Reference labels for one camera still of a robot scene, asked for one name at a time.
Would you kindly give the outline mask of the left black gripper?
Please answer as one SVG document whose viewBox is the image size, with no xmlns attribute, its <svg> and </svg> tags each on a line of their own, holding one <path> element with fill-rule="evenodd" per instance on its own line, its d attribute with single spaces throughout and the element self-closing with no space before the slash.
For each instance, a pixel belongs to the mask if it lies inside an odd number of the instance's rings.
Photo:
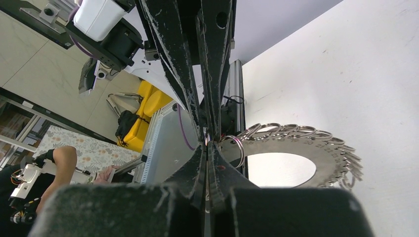
<svg viewBox="0 0 419 237">
<path fill-rule="evenodd" d="M 209 134 L 221 138 L 222 82 L 234 43 L 235 0 L 137 0 L 147 37 L 145 57 L 161 59 L 167 81 L 202 136 L 199 100 L 192 65 L 201 65 Z"/>
</svg>

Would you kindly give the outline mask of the black backpack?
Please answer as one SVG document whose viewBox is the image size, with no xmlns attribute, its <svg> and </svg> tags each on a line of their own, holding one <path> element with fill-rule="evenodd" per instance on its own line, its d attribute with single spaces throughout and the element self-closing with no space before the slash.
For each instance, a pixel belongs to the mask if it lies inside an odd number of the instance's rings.
<svg viewBox="0 0 419 237">
<path fill-rule="evenodd" d="M 118 118 L 118 128 L 115 132 L 115 136 L 118 140 L 118 144 L 122 147 L 127 147 L 128 143 L 124 141 L 124 138 L 128 135 L 130 130 L 134 127 L 134 124 L 138 121 L 144 121 L 149 124 L 149 121 L 142 118 L 140 115 L 132 113 L 129 110 L 125 110 L 121 113 Z"/>
</svg>

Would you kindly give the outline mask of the floral mat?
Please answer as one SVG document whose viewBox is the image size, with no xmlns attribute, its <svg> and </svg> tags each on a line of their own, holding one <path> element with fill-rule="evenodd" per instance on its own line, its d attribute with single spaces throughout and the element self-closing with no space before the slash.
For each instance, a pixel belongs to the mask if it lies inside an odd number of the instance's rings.
<svg viewBox="0 0 419 237">
<path fill-rule="evenodd" d="M 38 157 L 48 150 L 63 146 L 76 148 L 77 168 L 91 173 L 99 172 L 110 165 L 122 166 L 141 156 L 138 152 L 53 125 L 47 130 L 34 156 Z"/>
</svg>

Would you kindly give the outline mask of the metal disc with keyrings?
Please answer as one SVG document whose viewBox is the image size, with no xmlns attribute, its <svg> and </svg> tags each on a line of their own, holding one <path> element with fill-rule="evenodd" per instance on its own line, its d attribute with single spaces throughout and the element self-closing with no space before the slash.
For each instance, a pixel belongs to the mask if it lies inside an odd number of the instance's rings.
<svg viewBox="0 0 419 237">
<path fill-rule="evenodd" d="M 352 190 L 363 180 L 361 158 L 355 149 L 330 132 L 312 126 L 257 123 L 238 135 L 225 135 L 218 144 L 228 161 L 251 155 L 287 153 L 307 158 L 316 166 L 313 177 L 301 187 L 329 188 L 339 184 Z"/>
</svg>

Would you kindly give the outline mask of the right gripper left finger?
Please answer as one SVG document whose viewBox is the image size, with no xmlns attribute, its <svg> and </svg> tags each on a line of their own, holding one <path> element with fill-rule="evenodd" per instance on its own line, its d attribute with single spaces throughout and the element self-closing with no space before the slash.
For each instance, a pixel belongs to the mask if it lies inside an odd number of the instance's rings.
<svg viewBox="0 0 419 237">
<path fill-rule="evenodd" d="M 205 223 L 206 149 L 199 143 L 191 158 L 167 179 L 169 237 L 202 237 Z"/>
</svg>

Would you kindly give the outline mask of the person forearm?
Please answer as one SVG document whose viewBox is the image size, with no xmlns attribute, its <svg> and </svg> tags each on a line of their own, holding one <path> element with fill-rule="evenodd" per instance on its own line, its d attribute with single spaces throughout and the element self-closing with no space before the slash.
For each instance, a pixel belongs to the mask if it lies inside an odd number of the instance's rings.
<svg viewBox="0 0 419 237">
<path fill-rule="evenodd" d="M 77 150 L 72 146 L 59 147 L 54 149 L 52 158 L 56 165 L 55 178 L 42 194 L 36 209 L 37 214 L 41 213 L 44 204 L 56 190 L 70 184 L 77 165 Z"/>
</svg>

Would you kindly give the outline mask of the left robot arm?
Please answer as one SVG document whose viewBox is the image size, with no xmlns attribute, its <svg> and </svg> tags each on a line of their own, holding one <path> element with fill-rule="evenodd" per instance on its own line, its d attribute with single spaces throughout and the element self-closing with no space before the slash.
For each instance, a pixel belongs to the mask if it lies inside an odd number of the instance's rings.
<svg viewBox="0 0 419 237">
<path fill-rule="evenodd" d="M 230 69 L 234 0 L 81 0 L 66 31 L 74 44 L 116 71 L 152 62 L 155 86 L 189 113 L 199 139 L 222 135 L 221 101 Z"/>
</svg>

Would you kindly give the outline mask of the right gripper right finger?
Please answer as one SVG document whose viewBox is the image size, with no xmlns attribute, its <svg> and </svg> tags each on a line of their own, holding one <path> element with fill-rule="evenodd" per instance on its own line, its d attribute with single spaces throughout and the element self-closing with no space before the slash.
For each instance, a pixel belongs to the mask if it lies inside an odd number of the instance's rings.
<svg viewBox="0 0 419 237">
<path fill-rule="evenodd" d="M 229 162 L 218 145 L 208 143 L 208 178 L 210 233 L 212 237 L 237 237 L 237 212 L 235 189 L 258 189 Z"/>
</svg>

